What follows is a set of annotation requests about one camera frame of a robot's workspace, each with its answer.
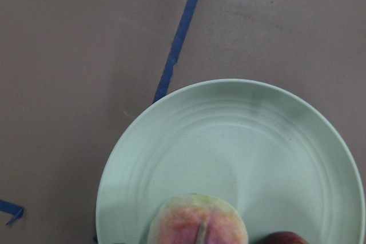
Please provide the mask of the pink green peach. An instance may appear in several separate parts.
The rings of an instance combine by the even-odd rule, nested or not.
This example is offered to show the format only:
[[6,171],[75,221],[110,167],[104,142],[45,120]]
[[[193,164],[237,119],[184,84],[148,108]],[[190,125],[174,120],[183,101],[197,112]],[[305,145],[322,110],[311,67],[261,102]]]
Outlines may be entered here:
[[147,243],[248,243],[237,210],[222,199],[201,194],[174,197],[161,206]]

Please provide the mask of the green plate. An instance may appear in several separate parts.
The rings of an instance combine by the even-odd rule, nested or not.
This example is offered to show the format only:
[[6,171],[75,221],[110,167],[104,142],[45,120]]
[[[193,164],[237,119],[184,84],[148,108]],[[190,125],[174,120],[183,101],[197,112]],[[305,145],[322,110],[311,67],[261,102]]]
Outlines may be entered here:
[[293,231],[310,243],[362,243],[363,187],[340,134],[278,87],[218,79],[177,90],[125,130],[101,177],[99,243],[145,243],[169,198],[219,197],[250,243]]

